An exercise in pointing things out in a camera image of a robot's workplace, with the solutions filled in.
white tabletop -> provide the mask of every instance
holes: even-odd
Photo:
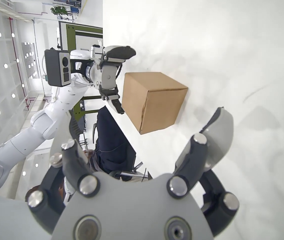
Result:
[[[224,106],[234,141],[213,170],[241,207],[220,239],[284,239],[284,0],[103,0],[103,43],[137,51],[120,93],[134,71],[189,87],[164,130],[140,135],[111,111],[151,175],[172,172],[190,136]]]

red pipe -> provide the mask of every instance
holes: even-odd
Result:
[[[9,17],[9,22],[10,22],[10,30],[11,30],[11,33],[12,32],[12,25],[11,25],[11,20],[12,18]],[[12,38],[12,44],[13,44],[13,50],[14,50],[14,55],[15,55],[15,59],[17,59],[17,53],[15,51],[15,46],[14,46],[14,39]],[[18,73],[19,73],[19,78],[20,78],[20,82],[21,82],[21,87],[22,87],[22,79],[21,79],[21,74],[20,74],[20,69],[19,69],[19,64],[17,63],[17,67],[18,67]],[[27,102],[28,99],[25,100],[25,103],[27,104],[27,108],[28,108],[28,111],[29,111],[29,105],[28,105],[28,102]]]

cardboard box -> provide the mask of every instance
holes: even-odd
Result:
[[[161,72],[126,73],[122,107],[140,134],[175,123],[188,88]]]

cable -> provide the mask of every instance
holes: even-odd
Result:
[[[121,65],[120,65],[119,69],[118,69],[118,73],[117,73],[117,75],[116,75],[116,79],[118,78],[118,76],[119,76],[119,74],[120,74],[120,72],[121,72],[121,69],[122,69],[122,63],[121,63]]]
[[[142,178],[142,181],[141,181],[141,182],[143,182],[143,180],[144,180],[145,173],[146,173],[146,168],[145,168],[145,170],[144,170],[144,175],[143,175],[143,178]]]

metal bolt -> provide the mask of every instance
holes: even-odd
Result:
[[[55,153],[50,157],[50,164],[53,167],[59,168],[62,166],[62,154],[61,153]]]
[[[187,185],[183,178],[174,176],[170,179],[168,187],[170,191],[178,197],[183,197],[187,193]]]
[[[37,207],[43,201],[43,192],[36,190],[30,194],[28,198],[28,205],[31,208]]]
[[[206,139],[206,136],[201,134],[201,133],[196,133],[194,136],[193,136],[193,139],[195,142],[201,144],[201,145],[205,145],[207,143],[207,139]]]
[[[231,192],[227,192],[225,194],[223,203],[229,210],[232,210],[232,211],[237,210],[240,206],[240,202],[238,198]]]
[[[98,180],[93,175],[85,176],[79,185],[79,190],[83,195],[90,195],[98,186]]]
[[[63,144],[61,145],[61,148],[62,148],[63,150],[67,150],[67,149],[73,147],[74,144],[75,144],[74,139],[70,138],[66,143],[63,143]]]
[[[191,240],[192,231],[183,218],[172,217],[165,225],[164,236],[166,240]]]
[[[98,240],[101,236],[101,223],[94,216],[83,217],[76,225],[76,240]]]

